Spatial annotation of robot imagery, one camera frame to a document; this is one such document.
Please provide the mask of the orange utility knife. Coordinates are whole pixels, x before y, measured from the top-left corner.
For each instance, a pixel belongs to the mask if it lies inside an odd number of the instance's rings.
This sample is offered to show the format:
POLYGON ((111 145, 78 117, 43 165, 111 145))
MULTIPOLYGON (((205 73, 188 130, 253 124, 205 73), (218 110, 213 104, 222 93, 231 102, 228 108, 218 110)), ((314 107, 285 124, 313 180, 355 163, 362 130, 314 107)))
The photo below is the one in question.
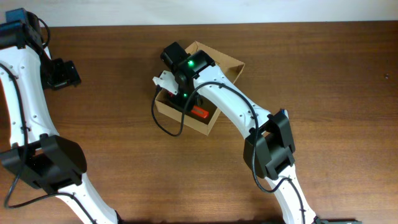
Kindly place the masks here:
POLYGON ((198 116, 198 117, 203 118, 203 119, 206 119, 209 116, 209 112, 208 111, 206 111, 206 110, 204 110, 201 107, 196 106, 196 105, 191 109, 191 113, 194 114, 195 116, 198 116))

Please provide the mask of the brown cardboard box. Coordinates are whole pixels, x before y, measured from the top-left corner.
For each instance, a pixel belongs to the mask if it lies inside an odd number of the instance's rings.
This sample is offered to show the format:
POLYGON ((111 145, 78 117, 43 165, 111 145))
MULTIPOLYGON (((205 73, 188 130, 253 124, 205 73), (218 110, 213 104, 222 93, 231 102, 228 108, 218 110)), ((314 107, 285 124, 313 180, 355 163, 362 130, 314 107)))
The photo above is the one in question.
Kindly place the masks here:
MULTIPOLYGON (((208 53, 211 58, 215 60, 217 66, 220 67, 221 71, 226 75, 229 81, 234 83, 242 73, 245 63, 241 62, 235 58, 230 57, 222 52, 219 52, 211 47, 208 47, 204 44, 201 44, 197 41, 190 44, 184 51, 187 54, 193 55, 197 53, 199 50, 204 50, 204 52, 208 53)), ((162 89, 156 94, 154 100, 154 106, 152 107, 154 110, 172 118, 178 122, 181 121, 182 112, 174 109, 166 103, 166 89, 162 89)), ((184 125, 204 134, 209 135, 211 129, 213 128, 218 116, 221 111, 216 108, 214 104, 212 104, 206 98, 203 98, 203 104, 201 106, 202 109, 209 112, 209 116, 206 119, 195 116, 189 111, 185 114, 184 125)))

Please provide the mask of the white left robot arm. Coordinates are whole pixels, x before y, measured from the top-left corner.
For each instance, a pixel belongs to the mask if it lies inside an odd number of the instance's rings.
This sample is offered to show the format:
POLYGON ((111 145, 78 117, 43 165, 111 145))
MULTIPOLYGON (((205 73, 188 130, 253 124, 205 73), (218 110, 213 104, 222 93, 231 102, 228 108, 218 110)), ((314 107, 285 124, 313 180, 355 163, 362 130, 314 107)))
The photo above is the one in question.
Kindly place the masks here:
POLYGON ((121 223, 87 175, 82 148, 59 135, 49 114, 46 89, 81 82, 71 61, 52 58, 46 23, 23 8, 6 12, 1 24, 1 84, 11 122, 10 149, 1 164, 44 198, 66 203, 83 223, 121 223))

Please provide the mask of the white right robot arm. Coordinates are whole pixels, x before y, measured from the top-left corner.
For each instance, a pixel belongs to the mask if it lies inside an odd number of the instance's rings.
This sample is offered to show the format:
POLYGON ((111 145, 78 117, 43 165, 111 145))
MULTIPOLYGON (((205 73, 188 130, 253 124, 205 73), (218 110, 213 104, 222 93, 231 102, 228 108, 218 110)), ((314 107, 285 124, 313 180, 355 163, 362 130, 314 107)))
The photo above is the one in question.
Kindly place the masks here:
POLYGON ((178 43, 160 55, 168 72, 154 78, 157 89, 169 92, 184 119, 200 98, 213 103, 244 138, 244 161, 257 187, 274 194, 285 223, 320 223, 297 180, 295 143, 286 110, 271 114, 239 90, 204 50, 187 53, 178 43))

